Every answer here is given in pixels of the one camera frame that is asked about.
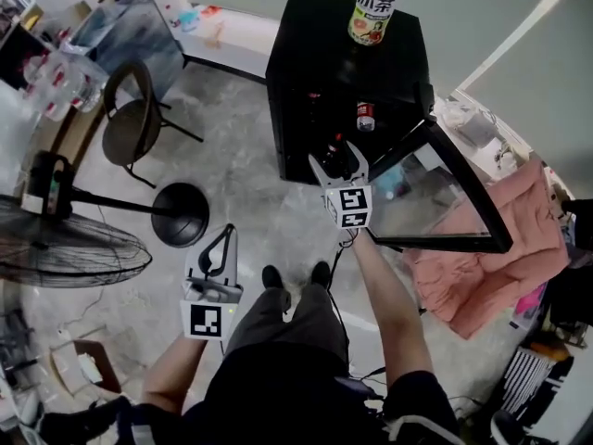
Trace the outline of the white low ledge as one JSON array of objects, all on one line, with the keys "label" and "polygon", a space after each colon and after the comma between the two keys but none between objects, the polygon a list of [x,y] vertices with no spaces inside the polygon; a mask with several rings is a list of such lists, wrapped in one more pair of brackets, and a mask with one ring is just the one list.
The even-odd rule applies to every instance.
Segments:
[{"label": "white low ledge", "polygon": [[279,20],[205,5],[179,13],[177,20],[170,29],[187,57],[265,78]]}]

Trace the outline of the pack of clear water bottles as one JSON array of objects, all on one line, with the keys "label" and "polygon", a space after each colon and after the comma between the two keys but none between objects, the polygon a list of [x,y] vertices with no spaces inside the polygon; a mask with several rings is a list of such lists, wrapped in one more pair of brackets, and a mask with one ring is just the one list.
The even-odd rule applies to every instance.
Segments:
[{"label": "pack of clear water bottles", "polygon": [[92,111],[107,82],[107,75],[92,61],[59,51],[31,57],[23,77],[23,100],[51,121],[62,121],[71,108]]}]

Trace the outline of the person's right leg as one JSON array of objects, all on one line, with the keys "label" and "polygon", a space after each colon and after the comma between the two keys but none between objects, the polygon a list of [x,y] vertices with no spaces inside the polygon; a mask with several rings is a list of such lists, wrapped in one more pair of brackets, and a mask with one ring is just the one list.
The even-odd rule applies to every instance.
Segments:
[{"label": "person's right leg", "polygon": [[292,319],[284,324],[282,341],[326,350],[348,364],[347,334],[334,313],[326,289],[308,283],[301,291]]}]

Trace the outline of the person's right forearm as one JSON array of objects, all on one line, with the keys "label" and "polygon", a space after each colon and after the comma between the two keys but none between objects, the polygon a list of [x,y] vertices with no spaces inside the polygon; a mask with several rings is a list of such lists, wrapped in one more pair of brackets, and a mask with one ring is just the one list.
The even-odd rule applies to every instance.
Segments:
[{"label": "person's right forearm", "polygon": [[352,248],[379,328],[386,384],[417,371],[432,373],[421,316],[409,291],[367,232],[359,231]]}]

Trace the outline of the person's right black shoe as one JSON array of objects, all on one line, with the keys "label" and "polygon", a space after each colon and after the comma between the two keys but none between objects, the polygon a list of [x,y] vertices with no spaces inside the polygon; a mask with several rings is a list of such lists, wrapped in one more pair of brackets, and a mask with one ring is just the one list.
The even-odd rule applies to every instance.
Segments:
[{"label": "person's right black shoe", "polygon": [[329,264],[326,261],[319,261],[311,272],[310,282],[327,290],[331,279],[332,274]]}]

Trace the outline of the yellow label tea bottle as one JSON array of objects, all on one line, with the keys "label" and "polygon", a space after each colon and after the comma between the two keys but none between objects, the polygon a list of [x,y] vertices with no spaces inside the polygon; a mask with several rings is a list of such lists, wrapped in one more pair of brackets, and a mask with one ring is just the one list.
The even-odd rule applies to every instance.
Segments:
[{"label": "yellow label tea bottle", "polygon": [[395,9],[396,0],[356,0],[348,23],[349,36],[359,45],[380,44]]}]

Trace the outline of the person's leg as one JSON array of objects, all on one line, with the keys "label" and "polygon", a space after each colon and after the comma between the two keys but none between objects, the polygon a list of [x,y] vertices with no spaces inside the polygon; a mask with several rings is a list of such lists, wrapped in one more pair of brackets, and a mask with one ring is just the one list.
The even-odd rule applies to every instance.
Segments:
[{"label": "person's leg", "polygon": [[278,341],[285,336],[284,314],[291,308],[291,295],[279,287],[267,288],[234,329],[225,355],[244,347]]},{"label": "person's leg", "polygon": [[282,341],[326,350],[348,364],[347,334],[334,313],[326,289],[308,283],[301,291],[292,319],[284,324]]}]

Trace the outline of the pink cushioned chair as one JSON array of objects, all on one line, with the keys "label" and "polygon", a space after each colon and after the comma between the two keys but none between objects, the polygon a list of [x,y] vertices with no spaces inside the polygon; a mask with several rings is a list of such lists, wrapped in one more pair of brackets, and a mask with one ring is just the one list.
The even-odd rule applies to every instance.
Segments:
[{"label": "pink cushioned chair", "polygon": [[408,248],[403,259],[423,306],[464,339],[569,263],[539,159],[487,188],[512,239],[508,252]]}]

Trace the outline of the brown wooden stool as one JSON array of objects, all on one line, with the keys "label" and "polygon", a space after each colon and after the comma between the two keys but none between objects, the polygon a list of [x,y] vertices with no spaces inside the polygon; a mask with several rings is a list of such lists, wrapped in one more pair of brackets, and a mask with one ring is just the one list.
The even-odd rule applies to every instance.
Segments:
[{"label": "brown wooden stool", "polygon": [[[57,361],[57,352],[63,349],[74,351],[75,361],[72,366],[61,370]],[[67,396],[74,398],[89,387],[98,388],[110,395],[119,395],[122,392],[121,384],[104,345],[96,340],[74,339],[60,347],[53,348],[47,356],[49,369],[61,389]],[[72,370],[83,378],[76,388],[71,388],[64,373]]]}]

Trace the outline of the black mini fridge cabinet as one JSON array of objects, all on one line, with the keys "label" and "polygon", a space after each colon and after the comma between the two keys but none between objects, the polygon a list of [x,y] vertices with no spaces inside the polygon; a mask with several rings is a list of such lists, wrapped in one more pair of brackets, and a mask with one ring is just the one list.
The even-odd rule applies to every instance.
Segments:
[{"label": "black mini fridge cabinet", "polygon": [[[357,44],[347,26],[354,0],[287,0],[266,69],[282,179],[316,184],[309,154],[322,160],[337,133],[369,168],[425,118],[434,102],[419,19],[397,11],[383,41]],[[321,94],[310,104],[308,93]],[[357,128],[357,104],[374,104],[375,129]]]}]

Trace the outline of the clear plastic toy bin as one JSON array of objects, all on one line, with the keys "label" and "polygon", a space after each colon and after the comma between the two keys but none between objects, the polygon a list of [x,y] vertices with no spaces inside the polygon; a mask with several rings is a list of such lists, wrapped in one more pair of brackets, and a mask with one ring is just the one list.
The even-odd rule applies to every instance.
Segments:
[{"label": "clear plastic toy bin", "polygon": [[533,328],[541,311],[547,286],[548,283],[543,283],[518,300],[510,321],[510,325],[513,328],[526,332],[529,332]]}]

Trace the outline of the black pedestal fan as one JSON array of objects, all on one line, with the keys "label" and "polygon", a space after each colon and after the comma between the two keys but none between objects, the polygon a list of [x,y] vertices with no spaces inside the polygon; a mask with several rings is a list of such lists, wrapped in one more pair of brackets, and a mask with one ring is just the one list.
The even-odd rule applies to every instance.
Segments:
[{"label": "black pedestal fan", "polygon": [[192,184],[169,184],[146,206],[93,195],[73,179],[65,157],[42,150],[21,197],[0,194],[0,279],[46,288],[108,286],[151,263],[138,237],[74,213],[75,202],[147,214],[157,237],[174,248],[192,246],[208,227],[208,201]]}]

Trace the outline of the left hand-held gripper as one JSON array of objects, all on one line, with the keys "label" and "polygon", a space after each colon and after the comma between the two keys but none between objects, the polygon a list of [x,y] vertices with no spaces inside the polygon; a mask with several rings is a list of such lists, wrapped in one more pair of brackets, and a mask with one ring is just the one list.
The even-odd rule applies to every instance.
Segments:
[{"label": "left hand-held gripper", "polygon": [[180,301],[185,337],[227,338],[244,292],[236,285],[237,248],[237,231],[233,224],[227,223],[206,233],[188,250],[185,262],[188,279],[183,284],[184,298]]}]

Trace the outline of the person's left forearm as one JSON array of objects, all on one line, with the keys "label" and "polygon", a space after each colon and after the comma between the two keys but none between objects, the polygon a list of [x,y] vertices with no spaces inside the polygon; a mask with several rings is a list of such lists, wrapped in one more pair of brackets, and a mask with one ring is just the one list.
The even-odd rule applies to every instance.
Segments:
[{"label": "person's left forearm", "polygon": [[146,372],[142,403],[180,414],[207,344],[179,335]]}]

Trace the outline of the person's dark navy shirt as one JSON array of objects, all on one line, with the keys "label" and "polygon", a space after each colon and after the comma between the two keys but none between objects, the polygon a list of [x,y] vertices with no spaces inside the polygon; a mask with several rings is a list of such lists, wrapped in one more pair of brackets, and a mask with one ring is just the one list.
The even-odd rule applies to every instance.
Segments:
[{"label": "person's dark navy shirt", "polygon": [[381,411],[353,389],[347,368],[330,352],[271,342],[231,352],[205,398],[186,413],[140,404],[130,410],[122,442],[150,445],[388,445],[388,428],[423,417],[460,434],[447,395],[434,374],[400,377]]}]

